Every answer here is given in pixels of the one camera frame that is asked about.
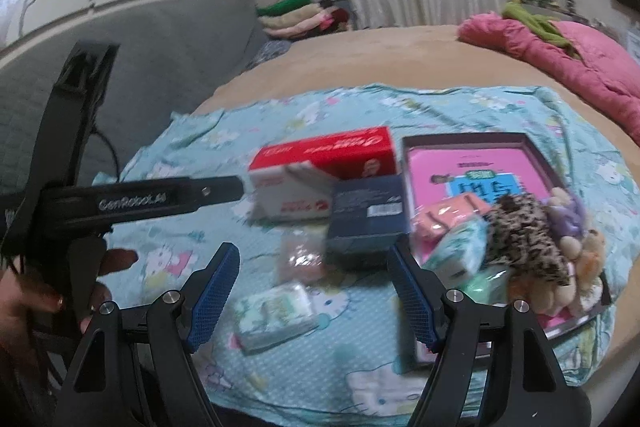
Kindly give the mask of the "person left hand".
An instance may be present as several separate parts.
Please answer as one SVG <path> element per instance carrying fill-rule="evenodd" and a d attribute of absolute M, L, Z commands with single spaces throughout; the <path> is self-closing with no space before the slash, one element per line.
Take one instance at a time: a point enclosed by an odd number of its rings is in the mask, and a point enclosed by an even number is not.
<path fill-rule="evenodd" d="M 127 270 L 138 258 L 131 249 L 111 249 L 103 257 L 99 276 Z M 112 300 L 111 291 L 96 282 L 89 310 L 97 310 L 107 300 Z M 1 365 L 11 359 L 17 367 L 35 366 L 37 360 L 28 338 L 27 314 L 29 311 L 56 313 L 62 310 L 63 303 L 63 298 L 50 286 L 26 275 L 16 275 L 11 269 L 1 271 Z"/>

